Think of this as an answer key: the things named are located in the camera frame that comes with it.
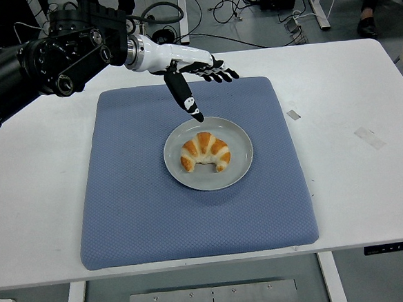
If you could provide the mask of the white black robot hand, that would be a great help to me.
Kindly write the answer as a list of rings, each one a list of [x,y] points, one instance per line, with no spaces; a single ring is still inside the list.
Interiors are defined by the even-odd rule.
[[[168,43],[159,45],[144,35],[139,39],[143,42],[143,61],[139,69],[163,76],[178,106],[198,122],[204,121],[204,115],[183,74],[195,74],[208,82],[218,83],[239,78],[236,71],[206,50]]]

